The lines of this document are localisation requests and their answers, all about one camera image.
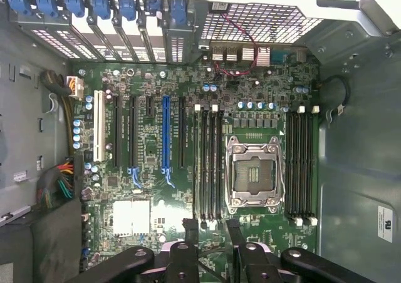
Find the green circuit board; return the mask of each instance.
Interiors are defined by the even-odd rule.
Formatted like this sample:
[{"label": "green circuit board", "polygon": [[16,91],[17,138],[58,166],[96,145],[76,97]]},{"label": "green circuit board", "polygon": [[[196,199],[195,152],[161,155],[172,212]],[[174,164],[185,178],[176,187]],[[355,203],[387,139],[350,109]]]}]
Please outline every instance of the green circuit board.
[{"label": "green circuit board", "polygon": [[[76,100],[74,107],[75,119],[82,121],[82,147],[77,151],[84,154],[86,162],[97,167],[96,173],[86,171],[84,181],[84,188],[91,188],[91,193],[83,197],[85,210],[89,213],[89,230],[86,233],[89,267],[134,245],[146,246],[157,253],[165,242],[184,239],[183,218],[192,218],[194,215],[200,217],[197,209],[199,202],[196,200],[198,195],[194,195],[194,180],[199,178],[195,167],[199,163],[196,148],[201,150],[203,146],[209,146],[213,133],[208,131],[205,144],[201,144],[200,135],[194,130],[194,126],[201,125],[200,118],[194,118],[196,113],[201,113],[197,111],[197,105],[209,114],[217,106],[218,113],[222,115],[223,151],[226,150],[226,140],[231,136],[237,136],[244,143],[268,143],[275,136],[280,142],[285,162],[286,113],[283,108],[296,111],[299,105],[305,105],[306,109],[310,109],[315,103],[317,91],[314,90],[314,83],[318,78],[318,64],[277,64],[269,68],[256,68],[251,75],[235,79],[216,76],[213,67],[210,67],[209,64],[73,65],[72,75],[78,76],[80,69],[85,70],[82,76],[85,84],[84,98],[83,101]],[[246,70],[241,66],[232,68]],[[217,89],[211,91],[211,85]],[[294,92],[297,86],[306,87],[310,91],[307,94]],[[113,99],[107,100],[105,144],[113,148],[118,140],[120,150],[107,149],[105,160],[93,163],[93,111],[87,110],[85,96],[93,96],[95,90],[108,90],[113,98],[118,97],[121,121],[117,123],[119,127],[116,127],[115,102]],[[161,169],[163,96],[169,96],[171,101],[170,181],[174,188],[166,182]],[[135,120],[131,119],[130,114],[132,98],[136,101]],[[181,115],[185,117],[184,125],[180,124],[182,116],[179,113],[183,107],[180,101],[183,99],[184,113]],[[240,109],[239,102],[244,103],[245,108]],[[246,106],[249,102],[253,103],[251,108]],[[266,103],[266,106],[258,109],[259,102]],[[268,109],[268,103],[275,103],[272,110]],[[136,180],[140,188],[133,183],[134,178],[129,170],[132,121],[136,121]],[[314,122],[314,130],[317,130],[317,121]],[[314,139],[313,150],[313,203],[316,208],[317,139]],[[277,255],[292,246],[316,250],[316,227],[290,225],[284,216],[284,204],[278,205],[273,213],[268,208],[259,207],[239,208],[232,214],[226,208],[224,194],[220,199],[207,201],[218,200],[221,201],[222,219],[239,219],[247,241],[262,242]],[[131,202],[132,214],[121,213],[123,208],[116,208],[116,202],[125,202],[127,205]],[[134,227],[131,234],[118,234],[120,228],[124,230],[130,224]],[[199,230],[200,249],[223,247],[224,239],[224,232],[216,221],[207,221],[207,228]],[[222,257],[213,255],[203,259],[203,262],[218,273],[225,273],[226,263]],[[201,270],[200,275],[202,282],[215,280]]]}]

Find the ventilation grille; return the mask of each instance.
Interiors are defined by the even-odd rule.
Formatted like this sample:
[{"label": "ventilation grille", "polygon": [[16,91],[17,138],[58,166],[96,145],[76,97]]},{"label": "ventilation grille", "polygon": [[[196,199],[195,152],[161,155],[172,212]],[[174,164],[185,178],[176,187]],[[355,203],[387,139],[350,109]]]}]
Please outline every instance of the ventilation grille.
[{"label": "ventilation grille", "polygon": [[184,38],[183,37],[172,37],[171,38],[171,53],[173,62],[182,62],[182,52],[184,51]]},{"label": "ventilation grille", "polygon": [[65,54],[70,59],[79,59],[80,58],[74,52],[72,52],[70,49],[68,49],[63,43],[61,43],[55,37],[50,35],[47,31],[42,31],[42,30],[37,31],[37,30],[33,29],[32,32],[35,35],[37,35],[38,37],[40,37],[41,39],[45,40],[50,45],[52,45],[52,47],[56,48],[61,53]]},{"label": "ventilation grille", "polygon": [[96,56],[91,53],[90,50],[86,48],[86,46],[82,45],[81,42],[69,31],[57,31],[57,33],[87,59],[97,59]]},{"label": "ventilation grille", "polygon": [[[227,17],[245,29],[256,42],[266,43],[294,43],[322,21],[305,18],[296,6],[272,4],[232,4]],[[250,42],[220,14],[207,15],[202,39]]]}]

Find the cpu socket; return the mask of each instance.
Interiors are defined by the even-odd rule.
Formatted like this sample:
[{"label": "cpu socket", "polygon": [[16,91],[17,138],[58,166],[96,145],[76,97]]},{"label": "cpu socket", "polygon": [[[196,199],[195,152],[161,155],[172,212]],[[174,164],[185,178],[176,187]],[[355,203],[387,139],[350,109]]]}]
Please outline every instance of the cpu socket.
[{"label": "cpu socket", "polygon": [[269,207],[275,213],[285,192],[278,138],[249,144],[230,136],[226,144],[225,198],[229,213],[243,207]]}]

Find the motherboard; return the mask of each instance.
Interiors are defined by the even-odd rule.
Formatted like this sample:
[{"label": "motherboard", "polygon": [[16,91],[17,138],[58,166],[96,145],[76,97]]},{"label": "motherboard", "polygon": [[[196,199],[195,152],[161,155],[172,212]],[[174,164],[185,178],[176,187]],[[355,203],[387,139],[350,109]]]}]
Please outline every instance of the motherboard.
[{"label": "motherboard", "polygon": [[[316,214],[317,121],[308,112],[317,63],[283,61],[244,76],[222,75],[210,63],[77,63],[73,75],[83,88],[74,148],[85,161],[86,267],[134,245],[160,252],[165,242],[184,239],[184,218],[199,221],[201,250],[224,246],[229,218],[240,221],[247,241],[277,255],[293,246],[316,250],[316,224],[294,223],[298,214],[288,209]],[[301,178],[298,166],[291,176],[305,184],[292,187],[286,144],[304,143],[291,141],[288,120],[299,117],[310,134],[309,174]],[[219,255],[202,261],[225,274]]]}]

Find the white pci slot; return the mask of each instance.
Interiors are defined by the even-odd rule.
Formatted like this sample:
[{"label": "white pci slot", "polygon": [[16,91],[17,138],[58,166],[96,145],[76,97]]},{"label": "white pci slot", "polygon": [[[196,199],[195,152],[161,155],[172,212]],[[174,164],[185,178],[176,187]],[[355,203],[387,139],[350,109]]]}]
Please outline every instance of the white pci slot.
[{"label": "white pci slot", "polygon": [[93,161],[105,160],[105,93],[95,90],[93,101],[94,128],[93,128]]}]

